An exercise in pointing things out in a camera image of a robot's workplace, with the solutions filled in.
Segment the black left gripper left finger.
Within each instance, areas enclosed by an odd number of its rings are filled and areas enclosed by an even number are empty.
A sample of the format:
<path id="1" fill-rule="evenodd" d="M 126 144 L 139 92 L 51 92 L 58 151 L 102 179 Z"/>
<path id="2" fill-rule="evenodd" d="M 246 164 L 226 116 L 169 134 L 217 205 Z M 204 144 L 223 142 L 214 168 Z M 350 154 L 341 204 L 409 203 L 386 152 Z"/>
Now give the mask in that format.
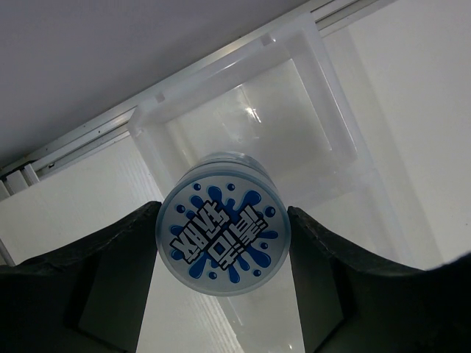
<path id="1" fill-rule="evenodd" d="M 159 202 L 1 267 L 3 352 L 135 352 L 157 255 Z"/>

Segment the blue slime jar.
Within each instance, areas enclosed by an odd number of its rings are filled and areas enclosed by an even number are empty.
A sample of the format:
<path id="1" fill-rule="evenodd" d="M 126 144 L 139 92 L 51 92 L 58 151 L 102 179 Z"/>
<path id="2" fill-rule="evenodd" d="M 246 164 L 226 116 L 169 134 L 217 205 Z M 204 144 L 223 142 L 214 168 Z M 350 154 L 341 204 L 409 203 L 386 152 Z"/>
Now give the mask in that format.
<path id="1" fill-rule="evenodd" d="M 246 154 L 225 152 L 202 159 L 169 192 L 155 238 L 163 263 L 185 286 L 237 296 L 280 270 L 291 226 L 263 166 Z"/>

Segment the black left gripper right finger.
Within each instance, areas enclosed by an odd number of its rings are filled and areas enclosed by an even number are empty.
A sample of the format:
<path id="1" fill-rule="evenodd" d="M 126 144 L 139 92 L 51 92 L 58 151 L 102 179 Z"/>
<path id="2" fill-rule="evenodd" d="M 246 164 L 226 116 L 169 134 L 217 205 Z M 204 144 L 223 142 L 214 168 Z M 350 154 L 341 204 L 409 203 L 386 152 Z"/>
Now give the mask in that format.
<path id="1" fill-rule="evenodd" d="M 470 256 L 419 270 L 290 207 L 291 270 L 307 352 L 468 352 Z"/>

